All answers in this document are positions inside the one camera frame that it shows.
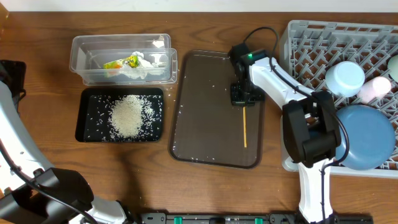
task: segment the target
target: white cup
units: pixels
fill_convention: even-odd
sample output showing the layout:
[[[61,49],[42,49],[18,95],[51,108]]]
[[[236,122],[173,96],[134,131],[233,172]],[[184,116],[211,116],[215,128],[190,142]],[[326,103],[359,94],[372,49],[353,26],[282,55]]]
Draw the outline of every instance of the white cup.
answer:
[[[351,97],[360,91],[365,82],[365,73],[357,63],[340,62],[326,72],[325,81],[332,93]]]
[[[391,82],[388,78],[376,77],[365,83],[356,95],[362,103],[369,103],[376,97],[381,99],[391,90]]]

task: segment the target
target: dish rack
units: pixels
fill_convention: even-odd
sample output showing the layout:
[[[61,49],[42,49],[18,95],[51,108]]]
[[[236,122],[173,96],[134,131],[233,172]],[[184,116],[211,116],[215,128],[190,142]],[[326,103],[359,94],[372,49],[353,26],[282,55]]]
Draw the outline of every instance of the dish rack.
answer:
[[[387,25],[352,24],[341,22],[290,21],[280,40],[280,66],[301,84],[317,90],[327,90],[326,71],[342,61],[352,61],[362,67],[365,81],[374,77],[388,78],[392,90],[381,100],[368,103],[388,117],[396,132],[396,146],[383,165],[366,171],[344,166],[331,168],[332,174],[398,179],[398,83],[390,76],[388,60],[398,54],[398,27]],[[337,109],[360,104],[360,99],[333,95]],[[296,171],[286,151],[282,165]]]

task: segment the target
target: blue bowl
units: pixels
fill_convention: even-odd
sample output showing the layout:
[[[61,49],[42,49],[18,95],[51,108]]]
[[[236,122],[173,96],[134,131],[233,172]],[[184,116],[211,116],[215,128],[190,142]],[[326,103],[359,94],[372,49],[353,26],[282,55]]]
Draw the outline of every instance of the blue bowl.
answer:
[[[337,111],[349,137],[349,154],[342,162],[354,170],[368,170],[382,165],[390,158],[396,144],[395,131],[380,111],[363,105],[347,106]],[[346,142],[341,133],[341,145],[336,159],[343,157]]]

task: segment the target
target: green clip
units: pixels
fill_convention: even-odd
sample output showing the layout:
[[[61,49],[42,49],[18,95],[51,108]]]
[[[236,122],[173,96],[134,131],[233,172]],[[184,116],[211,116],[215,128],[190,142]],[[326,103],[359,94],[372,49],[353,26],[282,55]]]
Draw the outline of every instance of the green clip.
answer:
[[[262,218],[255,218],[254,219],[254,224],[262,224]]]
[[[182,224],[182,217],[174,217],[174,224]]]

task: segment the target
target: transparent plastic bin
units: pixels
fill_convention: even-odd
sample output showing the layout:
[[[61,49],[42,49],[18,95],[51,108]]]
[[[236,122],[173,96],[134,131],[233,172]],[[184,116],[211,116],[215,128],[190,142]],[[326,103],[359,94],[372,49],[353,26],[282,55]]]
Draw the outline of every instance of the transparent plastic bin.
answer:
[[[398,83],[390,77],[387,63],[398,55],[398,26],[353,24],[345,22],[290,21],[280,39],[280,66],[297,81],[315,91],[327,90],[325,75],[337,63],[350,61],[362,67],[365,81],[375,77],[390,80],[392,90],[383,99],[368,103],[382,112],[396,132],[396,146],[391,157],[371,170],[353,170],[344,166],[331,167],[331,174],[398,179]],[[333,95],[337,109],[357,105],[356,96]],[[282,165],[297,171],[286,150]]]
[[[103,69],[108,62],[144,54],[159,68]],[[87,35],[75,37],[70,55],[70,70],[88,86],[166,84],[177,81],[177,51],[171,48],[168,34]]]

